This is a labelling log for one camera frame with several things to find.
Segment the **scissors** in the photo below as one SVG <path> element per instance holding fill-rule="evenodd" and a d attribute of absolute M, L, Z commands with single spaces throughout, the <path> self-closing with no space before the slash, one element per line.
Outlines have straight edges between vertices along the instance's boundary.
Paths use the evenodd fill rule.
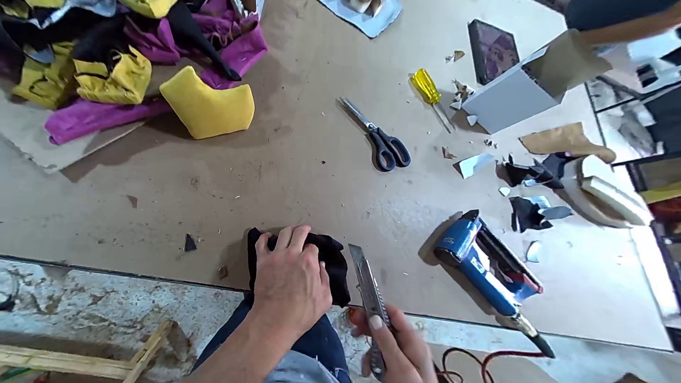
<path fill-rule="evenodd" d="M 369 262 L 364 257 L 362 248 L 351 243 L 348 244 L 348 248 L 350 249 L 350 254 L 352 255 L 353 263 L 355 264 L 357 279 L 360 282 L 358 287 L 360 288 L 360 294 L 362 295 L 362 305 L 364 306 L 366 317 L 371 318 L 374 315 L 380 316 L 383 323 L 393 331 L 393 327 L 390 324 L 390 317 L 388 317 L 387 311 L 385 310 L 383 297 L 376 285 L 376 279 L 371 274 Z M 371 372 L 380 382 L 385 382 L 385 361 L 376 341 L 371 341 L 371 348 L 369 351 Z"/>
<path fill-rule="evenodd" d="M 342 97 L 340 101 L 369 130 L 369 136 L 376 146 L 376 165 L 378 165 L 382 172 L 389 172 L 395 169 L 395 165 L 404 168 L 411 163 L 409 151 L 399 138 L 385 134 L 380 127 L 367 120 L 362 112 L 346 97 Z"/>

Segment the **person's right hand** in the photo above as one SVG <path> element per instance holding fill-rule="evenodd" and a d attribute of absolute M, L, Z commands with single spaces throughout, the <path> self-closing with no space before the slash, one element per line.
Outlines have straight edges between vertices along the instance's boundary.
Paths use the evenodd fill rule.
<path fill-rule="evenodd" d="M 352 335 L 368 335 L 378 343 L 385 360 L 385 383 L 436 383 L 432 355 L 426 342 L 416 333 L 402 310 L 385 305 L 388 317 L 395 330 L 383 323 L 379 316 L 367 320 L 364 311 L 355 310 L 350 321 L 357 326 Z M 369 353 L 362 359 L 362 375 L 371 373 Z"/>

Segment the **yellow fabric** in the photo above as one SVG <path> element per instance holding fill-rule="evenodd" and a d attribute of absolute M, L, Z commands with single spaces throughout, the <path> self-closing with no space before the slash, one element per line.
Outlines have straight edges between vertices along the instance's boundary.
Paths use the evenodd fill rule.
<path fill-rule="evenodd" d="M 168 14 L 177 0 L 119 0 L 131 10 L 151 18 L 161 18 Z"/>
<path fill-rule="evenodd" d="M 74 60 L 78 94 L 107 104 L 140 104 L 151 80 L 151 62 L 133 47 L 130 52 L 121 54 L 111 75 L 104 63 Z"/>
<path fill-rule="evenodd" d="M 26 3 L 31 7 L 61 8 L 64 6 L 64 0 L 26 0 Z"/>
<path fill-rule="evenodd" d="M 6 1 L 5 4 L 0 3 L 0 7 L 6 14 L 18 18 L 28 18 L 31 10 L 23 0 Z"/>
<path fill-rule="evenodd" d="M 246 130 L 253 120 L 255 103 L 249 85 L 218 91 L 201 81 L 194 68 L 186 66 L 160 89 L 197 140 Z"/>
<path fill-rule="evenodd" d="M 54 61 L 51 64 L 40 63 L 31 57 L 26 58 L 21 69 L 21 81 L 12 89 L 12 93 L 46 108 L 57 109 L 73 95 L 76 88 L 72 60 L 74 44 L 56 43 L 52 45 L 52 50 Z"/>
<path fill-rule="evenodd" d="M 681 197 L 681 181 L 658 189 L 642 191 L 641 196 L 648 204 Z"/>

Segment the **fingernail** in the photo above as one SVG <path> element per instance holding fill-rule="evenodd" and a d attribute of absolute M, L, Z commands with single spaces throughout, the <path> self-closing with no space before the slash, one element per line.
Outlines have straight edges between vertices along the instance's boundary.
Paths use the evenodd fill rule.
<path fill-rule="evenodd" d="M 383 327 L 383 320 L 380 316 L 374 315 L 369 318 L 369 327 L 371 327 L 372 330 L 380 330 L 381 327 Z"/>

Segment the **wooden table surface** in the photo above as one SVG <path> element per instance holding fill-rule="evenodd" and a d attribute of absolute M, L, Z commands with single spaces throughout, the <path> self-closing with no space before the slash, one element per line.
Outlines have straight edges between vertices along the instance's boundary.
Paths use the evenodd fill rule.
<path fill-rule="evenodd" d="M 497 190 L 506 184 L 494 166 L 463 180 L 442 156 L 449 146 L 458 159 L 487 151 L 529 164 L 518 137 L 576 121 L 601 143 L 584 88 L 495 134 L 493 149 L 463 114 L 448 134 L 408 82 L 425 67 L 445 101 L 455 78 L 479 88 L 468 22 L 479 18 L 512 32 L 525 57 L 565 30 L 562 16 L 531 0 L 402 3 L 399 19 L 370 40 L 317 1 L 267 2 L 262 26 L 270 52 L 244 77 L 256 105 L 245 132 L 194 141 L 169 114 L 50 176 L 2 144 L 0 254 L 247 288 L 245 232 L 305 222 L 362 246 L 386 301 L 411 313 L 496 324 L 466 281 L 432 262 L 443 222 L 480 209 L 517 254 L 543 241 L 541 262 L 529 267 L 545 294 L 523 307 L 540 331 L 669 349 L 627 230 L 573 216 L 549 230 L 514 233 L 511 205 Z M 466 56 L 446 64 L 457 49 Z M 340 96 L 399 137 L 412 164 L 376 170 L 364 132 L 336 103 Z M 127 195 L 138 199 L 136 209 Z M 541 186 L 512 195 L 565 204 Z M 198 250 L 181 250 L 185 233 L 202 239 Z M 222 264 L 229 276 L 219 280 Z M 354 286 L 352 269 L 348 280 Z M 351 294 L 361 304 L 355 288 Z"/>

